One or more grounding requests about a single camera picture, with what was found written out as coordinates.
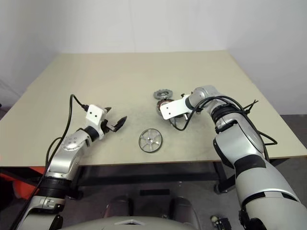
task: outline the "metal pulley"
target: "metal pulley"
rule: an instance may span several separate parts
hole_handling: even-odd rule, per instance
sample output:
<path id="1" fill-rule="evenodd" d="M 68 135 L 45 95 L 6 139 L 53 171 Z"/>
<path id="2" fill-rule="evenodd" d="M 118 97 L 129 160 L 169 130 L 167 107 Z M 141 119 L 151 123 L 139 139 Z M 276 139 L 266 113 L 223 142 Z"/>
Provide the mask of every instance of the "metal pulley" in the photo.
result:
<path id="1" fill-rule="evenodd" d="M 162 146 L 162 135 L 154 129 L 149 128 L 141 133 L 139 137 L 139 146 L 144 152 L 153 153 L 158 151 Z"/>

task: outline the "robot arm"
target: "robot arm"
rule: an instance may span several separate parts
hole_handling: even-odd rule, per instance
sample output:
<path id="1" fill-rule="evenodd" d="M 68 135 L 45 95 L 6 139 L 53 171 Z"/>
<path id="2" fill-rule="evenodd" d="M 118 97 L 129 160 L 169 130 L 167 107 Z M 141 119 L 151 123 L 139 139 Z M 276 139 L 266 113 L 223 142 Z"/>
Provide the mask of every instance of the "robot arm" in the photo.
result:
<path id="1" fill-rule="evenodd" d="M 213 86 L 160 107 L 164 119 L 191 113 L 202 101 L 215 123 L 213 146 L 224 164 L 235 169 L 239 214 L 245 229 L 287 230 L 307 226 L 307 209 L 285 178 L 263 157 L 264 145 L 252 122 L 231 100 L 219 100 Z"/>
<path id="2" fill-rule="evenodd" d="M 59 212 L 64 209 L 65 196 L 70 192 L 70 185 L 79 167 L 81 157 L 86 153 L 92 142 L 102 140 L 108 131 L 116 132 L 125 123 L 123 117 L 115 126 L 108 126 L 106 114 L 111 108 L 99 108 L 90 105 L 87 109 L 87 127 L 78 129 L 67 136 L 43 177 L 39 191 L 32 197 L 18 230 L 59 229 L 63 219 Z"/>

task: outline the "black table frame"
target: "black table frame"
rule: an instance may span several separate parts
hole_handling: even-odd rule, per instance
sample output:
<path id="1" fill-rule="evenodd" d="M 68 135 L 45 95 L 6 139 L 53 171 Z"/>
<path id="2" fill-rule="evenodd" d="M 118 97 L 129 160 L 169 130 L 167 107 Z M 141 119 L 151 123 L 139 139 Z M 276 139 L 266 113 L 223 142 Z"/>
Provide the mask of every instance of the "black table frame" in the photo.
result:
<path id="1" fill-rule="evenodd" d="M 273 159 L 270 163 L 277 166 L 288 158 Z M 214 191 L 217 194 L 227 193 L 234 188 L 235 175 L 227 178 L 220 161 L 212 162 L 215 172 L 198 172 L 198 173 L 179 173 L 179 174 L 150 174 L 150 175 L 129 175 L 129 176 L 105 176 L 105 177 L 83 177 L 86 167 L 79 167 L 75 179 L 71 183 L 71 198 L 80 198 L 79 186 L 95 186 L 107 184 L 140 184 L 140 183 L 163 183 L 163 182 L 182 182 L 182 181 L 217 181 Z M 0 167 L 0 173 L 12 178 L 23 181 L 27 184 L 37 185 L 41 174 L 28 167 Z"/>

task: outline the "table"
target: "table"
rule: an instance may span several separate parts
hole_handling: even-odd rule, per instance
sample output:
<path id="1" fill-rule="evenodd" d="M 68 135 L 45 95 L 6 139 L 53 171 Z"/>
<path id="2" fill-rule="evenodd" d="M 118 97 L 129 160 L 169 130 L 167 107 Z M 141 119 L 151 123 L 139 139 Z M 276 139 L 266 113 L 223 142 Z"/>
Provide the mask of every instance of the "table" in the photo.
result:
<path id="1" fill-rule="evenodd" d="M 127 115 L 124 127 L 93 144 L 81 165 L 219 161 L 212 141 L 214 123 L 205 112 L 179 132 L 156 112 L 153 92 L 171 89 L 173 99 L 198 86 L 214 85 L 243 106 L 259 102 L 249 117 L 258 130 L 278 141 L 269 157 L 306 156 L 296 138 L 262 93 L 226 51 L 61 54 L 27 88 L 0 121 L 0 166 L 42 166 L 51 141 L 61 136 L 68 116 L 69 95 L 83 104 L 112 107 L 107 119 L 115 124 Z M 69 133 L 84 127 L 85 113 L 74 103 Z M 164 142 L 158 152 L 143 152 L 138 139 L 155 128 Z"/>

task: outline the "metal gear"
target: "metal gear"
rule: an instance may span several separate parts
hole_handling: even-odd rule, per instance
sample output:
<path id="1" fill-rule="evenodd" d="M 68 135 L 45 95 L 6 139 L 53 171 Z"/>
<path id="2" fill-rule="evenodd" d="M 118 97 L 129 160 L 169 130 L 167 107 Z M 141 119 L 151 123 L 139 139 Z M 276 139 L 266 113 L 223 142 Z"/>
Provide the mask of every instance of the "metal gear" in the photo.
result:
<path id="1" fill-rule="evenodd" d="M 153 94 L 155 99 L 162 100 L 162 99 L 169 99 L 173 96 L 173 91 L 168 89 L 158 90 Z"/>

